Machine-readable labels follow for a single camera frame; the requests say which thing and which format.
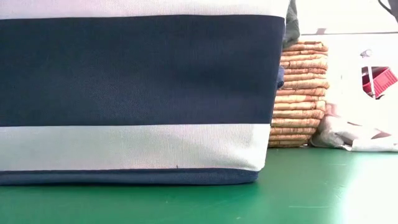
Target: white stripe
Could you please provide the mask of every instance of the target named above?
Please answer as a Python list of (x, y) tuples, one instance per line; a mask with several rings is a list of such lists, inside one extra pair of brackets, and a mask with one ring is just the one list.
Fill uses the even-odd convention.
[(259, 171), (269, 124), (0, 128), (0, 171), (231, 168)]
[(286, 17), (289, 0), (0, 0), (0, 19), (254, 14)]

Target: green floor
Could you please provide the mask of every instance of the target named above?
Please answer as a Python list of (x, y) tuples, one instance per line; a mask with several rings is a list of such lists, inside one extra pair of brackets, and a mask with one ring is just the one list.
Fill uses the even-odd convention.
[(398, 154), (273, 149), (255, 184), (0, 187), (0, 223), (398, 223)]

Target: stack of cork mats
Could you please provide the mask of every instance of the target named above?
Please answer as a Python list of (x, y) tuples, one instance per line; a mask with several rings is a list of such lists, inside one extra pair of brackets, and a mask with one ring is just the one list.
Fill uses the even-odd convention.
[(307, 143), (325, 114), (328, 47), (298, 42), (284, 49), (284, 86), (277, 91), (269, 147), (299, 147)]

